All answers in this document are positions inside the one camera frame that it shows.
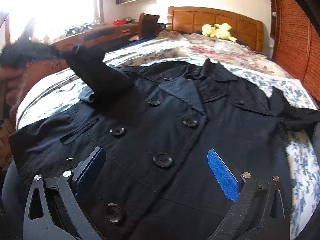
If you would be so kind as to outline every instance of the metal screw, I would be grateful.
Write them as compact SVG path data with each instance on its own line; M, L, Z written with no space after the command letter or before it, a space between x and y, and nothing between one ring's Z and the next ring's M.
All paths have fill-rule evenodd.
M276 182L280 181L280 178L279 178L277 175L274 175L274 176L272 177L272 179L273 179L274 181L276 181Z
M63 173L63 177L69 177L71 174L72 174L71 171L65 171L65 172Z
M251 177L251 174L248 172L244 172L244 173L242 173L242 177L249 179Z
M35 176L35 181L38 181L38 180L40 180L40 179L41 179L41 175L40 175L40 174L38 174L38 175Z

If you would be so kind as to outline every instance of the floral bedspread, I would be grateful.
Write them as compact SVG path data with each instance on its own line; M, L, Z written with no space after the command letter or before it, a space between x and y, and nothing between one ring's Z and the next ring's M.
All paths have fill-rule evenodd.
M210 58L220 61L233 74L259 86L268 97L272 86L281 89L295 107L316 109L299 80L291 78L266 56L231 41L198 34L161 32L146 43L107 53L105 63L114 67L147 66L167 60L203 65ZM71 69L50 75L38 82L20 104L17 128L68 109L79 101L85 86ZM320 201L320 168L306 132L289 132L286 144L292 180L291 239L304 228Z

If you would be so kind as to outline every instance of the wooden headboard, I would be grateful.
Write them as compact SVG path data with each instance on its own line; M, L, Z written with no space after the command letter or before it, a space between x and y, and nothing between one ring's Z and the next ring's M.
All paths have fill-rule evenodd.
M232 27L233 37L246 42L256 52L262 51L262 22L234 12L205 7L169 7L167 30L192 33L205 24L225 22Z

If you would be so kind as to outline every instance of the window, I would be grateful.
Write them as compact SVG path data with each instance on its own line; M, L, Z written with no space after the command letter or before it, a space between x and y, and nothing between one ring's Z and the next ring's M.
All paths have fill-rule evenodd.
M43 40L48 35L53 40L64 29L94 21L95 0L0 0L0 9L10 14L11 41L32 17L34 36Z

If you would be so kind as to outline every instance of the yellow stuffed toy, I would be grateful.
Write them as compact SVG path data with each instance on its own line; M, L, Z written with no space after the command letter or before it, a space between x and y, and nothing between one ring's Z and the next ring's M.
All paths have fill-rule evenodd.
M227 23L224 24L215 24L214 26L206 24L202 26L202 34L204 36L217 37L224 40L231 40L236 42L236 38L232 37L230 34L231 26Z

